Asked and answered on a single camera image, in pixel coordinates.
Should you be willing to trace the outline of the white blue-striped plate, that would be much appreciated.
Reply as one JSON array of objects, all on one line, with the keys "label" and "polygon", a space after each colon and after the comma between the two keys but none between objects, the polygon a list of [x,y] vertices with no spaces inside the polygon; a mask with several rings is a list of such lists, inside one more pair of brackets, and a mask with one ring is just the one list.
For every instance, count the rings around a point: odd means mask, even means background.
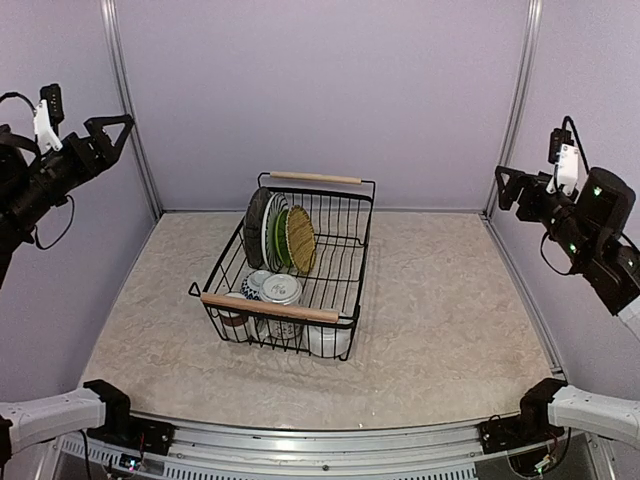
[{"label": "white blue-striped plate", "polygon": [[269,198],[261,227],[261,251],[265,266],[272,272],[282,267],[282,262],[276,252],[276,223],[278,216],[289,206],[286,196],[280,192],[273,193]]}]

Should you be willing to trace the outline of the woven bamboo tray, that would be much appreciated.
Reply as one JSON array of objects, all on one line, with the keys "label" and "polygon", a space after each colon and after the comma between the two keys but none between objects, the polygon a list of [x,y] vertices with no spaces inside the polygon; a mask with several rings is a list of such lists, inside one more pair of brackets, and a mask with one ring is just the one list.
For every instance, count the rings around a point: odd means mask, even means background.
[{"label": "woven bamboo tray", "polygon": [[315,232],[309,214],[300,205],[293,206],[287,214],[286,241],[293,265],[308,274],[316,262]]}]

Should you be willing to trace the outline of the green plate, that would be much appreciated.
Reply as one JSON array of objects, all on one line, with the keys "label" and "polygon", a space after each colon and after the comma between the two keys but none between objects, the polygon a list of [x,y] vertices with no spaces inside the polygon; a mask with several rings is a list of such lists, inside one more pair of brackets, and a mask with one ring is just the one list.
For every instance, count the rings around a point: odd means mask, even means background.
[{"label": "green plate", "polygon": [[277,256],[284,267],[292,267],[293,262],[290,257],[287,243],[287,218],[288,209],[282,210],[276,219],[275,248]]}]

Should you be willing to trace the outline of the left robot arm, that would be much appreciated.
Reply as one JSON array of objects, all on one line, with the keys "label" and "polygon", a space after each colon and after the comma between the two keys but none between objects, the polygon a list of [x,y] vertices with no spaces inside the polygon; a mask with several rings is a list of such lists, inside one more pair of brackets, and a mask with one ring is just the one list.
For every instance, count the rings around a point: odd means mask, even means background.
[{"label": "left robot arm", "polygon": [[83,370],[152,221],[128,114],[82,133],[1,128],[1,457],[73,432],[140,434],[127,394]]}]

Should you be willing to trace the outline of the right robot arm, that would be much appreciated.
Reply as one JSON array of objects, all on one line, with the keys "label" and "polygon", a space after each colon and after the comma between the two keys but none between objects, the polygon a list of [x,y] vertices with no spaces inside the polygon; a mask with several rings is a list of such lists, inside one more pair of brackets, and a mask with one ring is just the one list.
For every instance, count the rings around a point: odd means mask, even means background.
[{"label": "right robot arm", "polygon": [[[623,241],[636,195],[616,174],[594,167],[578,193],[555,191],[556,181],[540,172],[508,167],[495,171],[499,206],[514,208],[523,222],[539,223],[570,262],[568,275],[583,278],[600,316],[639,332],[639,251]],[[547,378],[520,400],[511,426],[514,438],[531,444],[542,435],[571,428],[639,446],[639,397],[617,398]]]}]

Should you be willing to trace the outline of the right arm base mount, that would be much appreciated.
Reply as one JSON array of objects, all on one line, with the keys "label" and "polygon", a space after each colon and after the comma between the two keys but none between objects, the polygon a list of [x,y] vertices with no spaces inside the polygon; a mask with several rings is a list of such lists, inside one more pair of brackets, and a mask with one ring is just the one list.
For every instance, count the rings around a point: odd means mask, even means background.
[{"label": "right arm base mount", "polygon": [[484,454],[518,449],[535,443],[559,439],[565,433],[563,427],[549,423],[548,414],[525,409],[512,416],[493,415],[477,425]]}]

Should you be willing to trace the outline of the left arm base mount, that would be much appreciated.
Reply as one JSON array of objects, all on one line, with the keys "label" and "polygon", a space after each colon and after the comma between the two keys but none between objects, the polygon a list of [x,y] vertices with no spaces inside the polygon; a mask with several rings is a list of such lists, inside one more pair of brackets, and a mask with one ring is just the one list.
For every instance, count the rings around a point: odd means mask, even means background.
[{"label": "left arm base mount", "polygon": [[142,454],[167,456],[174,432],[172,424],[134,416],[127,405],[120,404],[107,405],[104,424],[88,429],[87,435],[91,439]]}]

